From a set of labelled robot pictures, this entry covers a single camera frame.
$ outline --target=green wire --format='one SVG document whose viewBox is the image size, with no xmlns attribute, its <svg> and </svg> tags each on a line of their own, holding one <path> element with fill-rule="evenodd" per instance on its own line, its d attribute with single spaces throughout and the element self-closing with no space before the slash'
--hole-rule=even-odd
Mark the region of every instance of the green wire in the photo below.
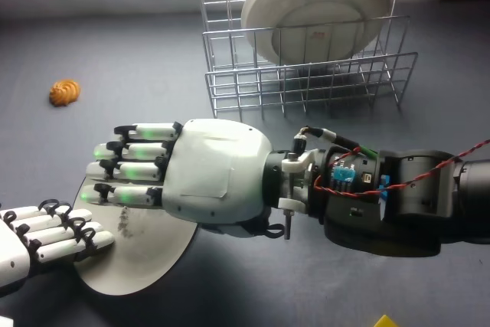
<svg viewBox="0 0 490 327">
<path fill-rule="evenodd" d="M 369 159 L 377 159 L 377 153 L 371 151 L 368 147 L 361 146 L 361 153 L 364 153 Z"/>
</svg>

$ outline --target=dish rack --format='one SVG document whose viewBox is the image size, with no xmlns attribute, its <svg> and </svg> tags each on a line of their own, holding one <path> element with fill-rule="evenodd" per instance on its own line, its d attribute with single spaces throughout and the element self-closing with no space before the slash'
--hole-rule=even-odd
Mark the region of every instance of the dish rack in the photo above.
<svg viewBox="0 0 490 327">
<path fill-rule="evenodd" d="M 205 80 L 215 118 L 218 113 L 237 110 L 242 120 L 247 109 L 260 109 L 263 118 L 269 106 L 280 106 L 284 116 L 292 105 L 301 106 L 305 113 L 313 106 L 330 110 L 346 100 L 365 100 L 373 106 L 386 94 L 401 104 L 418 53 L 402 53 L 410 18 L 394 15 L 397 0 L 391 0 L 387 17 L 321 25 L 335 34 L 336 29 L 347 25 L 355 25 L 357 32 L 365 22 L 380 22 L 380 34 L 364 50 L 346 60 L 329 60 L 331 45 L 325 41 L 326 61 L 292 65 L 282 61 L 280 46 L 278 64 L 265 60 L 247 36 L 256 40 L 260 32 L 279 32 L 281 40 L 291 28 L 302 28 L 307 35 L 309 28 L 319 25 L 244 30 L 240 28 L 240 13 L 245 0 L 200 1 L 208 70 Z"/>
</svg>

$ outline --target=gray table surface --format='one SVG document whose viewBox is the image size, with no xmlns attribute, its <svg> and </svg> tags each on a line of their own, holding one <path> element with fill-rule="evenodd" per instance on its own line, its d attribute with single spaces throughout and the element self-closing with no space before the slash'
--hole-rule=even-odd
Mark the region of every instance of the gray table surface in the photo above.
<svg viewBox="0 0 490 327">
<path fill-rule="evenodd" d="M 461 152 L 488 138 L 490 4 L 410 5 L 405 51 L 420 59 L 399 113 L 382 98 L 308 117 L 246 112 L 244 122 L 289 148 L 305 124 L 374 148 Z M 114 126 L 211 117 L 199 15 L 86 18 L 0 26 L 0 201 L 72 201 L 94 145 Z M 68 108 L 51 84 L 80 81 Z M 234 114 L 223 118 L 236 119 Z M 473 158 L 490 156 L 483 149 Z M 273 221 L 281 221 L 276 212 Z M 490 247 L 444 246 L 438 257 L 394 259 L 330 243 L 295 216 L 290 241 L 200 232 L 178 265 L 141 295 L 90 292 L 67 270 L 38 276 L 0 299 L 0 315 L 30 325 L 477 326 L 490 319 Z"/>
</svg>

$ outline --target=white robotic hand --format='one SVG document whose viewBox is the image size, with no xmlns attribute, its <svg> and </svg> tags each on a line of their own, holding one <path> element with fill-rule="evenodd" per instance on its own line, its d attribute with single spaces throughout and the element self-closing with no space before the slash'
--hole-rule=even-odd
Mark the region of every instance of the white robotic hand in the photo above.
<svg viewBox="0 0 490 327">
<path fill-rule="evenodd" d="M 114 236 L 88 210 L 50 199 L 38 207 L 0 211 L 0 294 L 19 289 L 48 267 L 106 250 Z"/>
<path fill-rule="evenodd" d="M 269 140 L 242 123 L 195 119 L 118 126 L 94 150 L 80 199 L 101 205 L 154 208 L 236 237 L 280 237 L 269 226 L 263 170 Z"/>
</svg>

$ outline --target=orange shell-shaped object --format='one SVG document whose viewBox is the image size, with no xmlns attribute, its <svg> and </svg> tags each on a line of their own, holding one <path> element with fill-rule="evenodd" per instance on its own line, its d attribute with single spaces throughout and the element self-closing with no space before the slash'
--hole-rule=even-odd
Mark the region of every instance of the orange shell-shaped object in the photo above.
<svg viewBox="0 0 490 327">
<path fill-rule="evenodd" d="M 74 80 L 59 80 L 49 91 L 49 100 L 55 106 L 66 106 L 77 101 L 80 85 Z"/>
</svg>

